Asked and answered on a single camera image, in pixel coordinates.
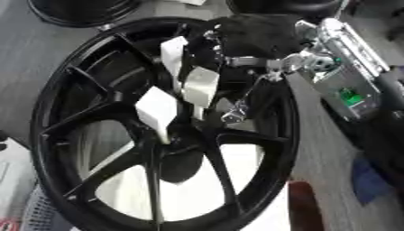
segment gray carpet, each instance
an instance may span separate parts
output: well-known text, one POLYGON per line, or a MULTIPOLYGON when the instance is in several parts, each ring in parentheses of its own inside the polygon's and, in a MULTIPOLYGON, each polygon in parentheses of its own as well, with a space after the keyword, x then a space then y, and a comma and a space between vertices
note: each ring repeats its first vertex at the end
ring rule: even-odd
MULTIPOLYGON (((387 17, 394 6, 375 4, 369 3, 355 18, 347 19, 369 37, 391 64, 404 64, 402 42, 386 42, 382 37, 387 25, 394 23, 387 17)), ((154 15, 207 19, 228 14, 224 0, 210 0, 203 7, 163 2, 145 4, 126 20, 154 15)), ((28 143, 31 111, 41 88, 63 59, 95 35, 96 30, 66 29, 42 23, 25 0, 0 0, 0 29, 0 128, 28 143)), ((302 123, 301 146, 293 175, 313 185, 326 230, 404 230, 404 214, 394 195, 379 198, 365 208, 356 201, 349 180, 357 151, 336 129, 310 86, 298 76, 290 81, 297 94, 302 123)))

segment white foam block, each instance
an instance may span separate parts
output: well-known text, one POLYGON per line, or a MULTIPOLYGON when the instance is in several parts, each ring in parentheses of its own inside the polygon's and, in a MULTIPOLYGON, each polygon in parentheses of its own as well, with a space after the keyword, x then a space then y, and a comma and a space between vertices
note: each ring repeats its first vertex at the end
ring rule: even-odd
POLYGON ((219 83, 219 74, 197 67, 191 71, 184 85, 184 99, 203 108, 209 108, 219 83))
POLYGON ((177 116, 177 99, 152 87, 135 106, 139 119, 154 129, 163 143, 170 143, 167 127, 177 116))
POLYGON ((178 76, 182 67, 184 46, 187 44, 188 41, 183 36, 171 39, 161 44, 161 61, 164 67, 173 77, 173 87, 177 92, 180 91, 178 76))

